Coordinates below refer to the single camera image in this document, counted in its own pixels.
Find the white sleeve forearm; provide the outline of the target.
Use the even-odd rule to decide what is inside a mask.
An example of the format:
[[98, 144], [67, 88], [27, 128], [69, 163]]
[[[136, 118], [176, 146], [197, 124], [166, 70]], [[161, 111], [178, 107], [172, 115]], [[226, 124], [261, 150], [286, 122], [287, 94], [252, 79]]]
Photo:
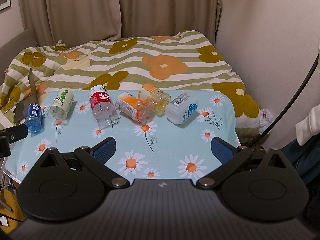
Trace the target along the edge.
[[320, 105], [311, 109], [308, 116], [296, 124], [296, 139], [300, 146], [320, 132]]

